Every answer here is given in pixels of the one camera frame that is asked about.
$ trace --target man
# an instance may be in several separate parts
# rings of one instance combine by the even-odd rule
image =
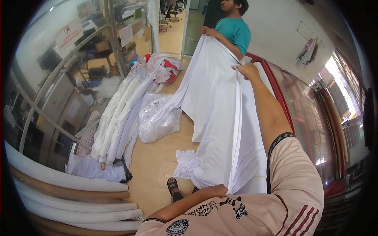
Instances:
[[[136,236],[307,236],[315,232],[324,204],[318,171],[294,137],[281,105],[262,82],[256,66],[247,63],[236,69],[253,87],[270,166],[271,194],[225,197],[227,188],[216,185],[182,197],[171,178],[168,188],[174,202],[147,217]]]
[[[203,26],[201,33],[212,36],[225,45],[237,58],[242,60],[251,41],[251,32],[242,19],[248,10],[247,0],[224,0],[221,9],[227,17],[218,21],[215,29]]]

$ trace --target dark hair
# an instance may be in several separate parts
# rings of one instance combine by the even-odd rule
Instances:
[[[249,7],[247,0],[234,0],[234,4],[235,5],[241,4],[242,5],[242,7],[239,8],[240,15],[244,15],[244,13],[248,10],[248,7]]]

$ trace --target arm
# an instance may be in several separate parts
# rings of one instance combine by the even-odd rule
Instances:
[[[268,155],[270,145],[280,134],[293,131],[281,105],[262,82],[257,67],[252,63],[246,63],[237,69],[252,85],[261,137]]]
[[[240,49],[237,46],[233,45],[230,41],[228,41],[228,39],[226,39],[225,36],[223,36],[215,29],[210,29],[207,26],[203,26],[201,28],[201,33],[216,38],[219,42],[226,46],[226,48],[228,48],[238,58],[239,61],[243,59],[243,55],[241,54]]]
[[[223,184],[202,188],[197,192],[158,210],[147,217],[147,219],[156,218],[168,222],[177,216],[184,214],[187,210],[203,201],[213,197],[224,197],[226,192],[227,188]]]

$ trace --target foot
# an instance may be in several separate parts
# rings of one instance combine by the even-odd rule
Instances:
[[[175,178],[169,178],[167,185],[171,195],[173,195],[175,192],[178,192],[178,185]]]

